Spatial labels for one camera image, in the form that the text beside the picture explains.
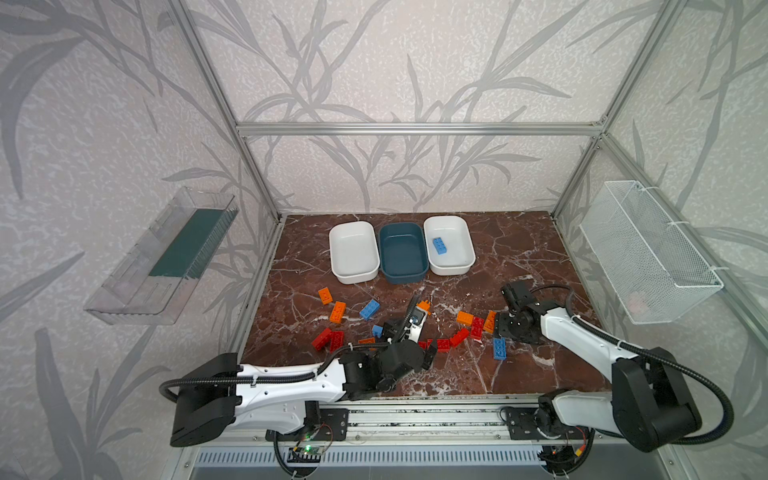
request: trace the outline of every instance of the white plastic bin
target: white plastic bin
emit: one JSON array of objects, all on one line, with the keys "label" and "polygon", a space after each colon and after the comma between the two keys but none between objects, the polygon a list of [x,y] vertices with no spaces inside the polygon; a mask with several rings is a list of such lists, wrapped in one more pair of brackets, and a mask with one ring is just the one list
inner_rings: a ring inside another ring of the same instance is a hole
[{"label": "white plastic bin", "polygon": [[[469,236],[469,227],[456,215],[430,217],[424,221],[429,268],[435,275],[463,275],[475,263],[475,248]],[[440,237],[446,252],[437,253],[432,239]]]},{"label": "white plastic bin", "polygon": [[373,225],[368,222],[341,223],[328,234],[331,270],[339,282],[367,282],[379,273],[379,248]]}]

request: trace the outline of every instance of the wallpaper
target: wallpaper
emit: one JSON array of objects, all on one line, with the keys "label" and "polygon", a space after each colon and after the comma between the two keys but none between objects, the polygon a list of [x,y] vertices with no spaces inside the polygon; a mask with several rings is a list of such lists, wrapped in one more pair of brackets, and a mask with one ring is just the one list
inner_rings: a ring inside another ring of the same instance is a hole
[{"label": "wallpaper", "polygon": [[[599,153],[576,194],[558,217],[558,228],[605,328],[645,348],[661,346],[678,362],[713,380],[736,413],[730,432],[712,443],[687,446],[685,452],[702,480],[764,478],[768,468],[768,356],[736,318],[720,294],[711,296],[672,323],[635,325],[581,234],[579,224],[592,200],[609,180],[626,180],[613,160]],[[722,414],[704,387],[688,382],[709,430]]]},{"label": "wallpaper", "polygon": [[[238,121],[597,121],[661,0],[190,0]],[[584,138],[269,137],[286,212],[544,210]]]},{"label": "wallpaper", "polygon": [[768,2],[694,2],[614,136],[768,307]]},{"label": "wallpaper", "polygon": [[284,211],[516,211],[551,210],[587,142],[587,137],[262,137],[251,141],[250,149]]},{"label": "wallpaper", "polygon": [[[0,478],[158,478],[157,386],[225,348],[274,222],[164,2],[0,2]],[[87,298],[181,187],[240,213],[173,326]]]}]

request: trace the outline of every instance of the white wire mesh basket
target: white wire mesh basket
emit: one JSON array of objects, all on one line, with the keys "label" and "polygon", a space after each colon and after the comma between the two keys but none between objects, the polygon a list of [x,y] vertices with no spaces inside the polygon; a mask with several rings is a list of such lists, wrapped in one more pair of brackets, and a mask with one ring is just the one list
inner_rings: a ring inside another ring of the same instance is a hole
[{"label": "white wire mesh basket", "polygon": [[723,288],[712,266],[637,181],[605,182],[581,231],[632,323],[671,322]]}]

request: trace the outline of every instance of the marble surface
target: marble surface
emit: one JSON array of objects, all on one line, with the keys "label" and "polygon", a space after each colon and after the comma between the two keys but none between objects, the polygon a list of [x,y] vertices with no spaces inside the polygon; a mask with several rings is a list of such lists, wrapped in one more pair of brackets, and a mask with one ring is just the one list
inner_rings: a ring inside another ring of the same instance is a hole
[{"label": "marble surface", "polygon": [[[469,226],[477,261],[461,276],[431,271],[419,283],[390,285],[380,273],[374,280],[342,285],[330,264],[328,232],[339,223],[370,222],[376,231],[387,223],[423,224],[430,214],[290,216],[253,322],[243,362],[262,366],[321,362],[328,349],[316,352],[311,342],[326,327],[341,329],[345,341],[371,336],[371,327],[402,316],[419,290],[432,303],[422,339],[449,338],[459,331],[459,310],[485,318],[489,310],[505,310],[499,292],[504,282],[526,280],[529,286],[567,283],[576,290],[574,310],[593,319],[584,288],[545,212],[460,214]],[[333,304],[323,305],[317,291],[328,287],[334,301],[346,302],[340,326],[329,322]],[[545,290],[540,297],[564,300],[565,291]],[[359,315],[371,300],[381,303],[371,321]],[[467,338],[449,353],[439,353],[428,372],[407,376],[391,395],[437,396],[544,393],[558,388],[598,391],[609,388],[600,373],[556,343],[530,346],[507,341],[507,359],[493,359],[493,342]]]}]

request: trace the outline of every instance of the teal bin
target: teal bin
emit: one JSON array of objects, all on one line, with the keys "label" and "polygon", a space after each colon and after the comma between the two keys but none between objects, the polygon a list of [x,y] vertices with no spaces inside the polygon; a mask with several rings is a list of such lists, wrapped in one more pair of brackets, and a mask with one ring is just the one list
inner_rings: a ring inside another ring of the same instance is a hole
[{"label": "teal bin", "polygon": [[393,285],[421,281],[429,270],[424,231],[413,222],[390,223],[379,230],[381,270]]}]

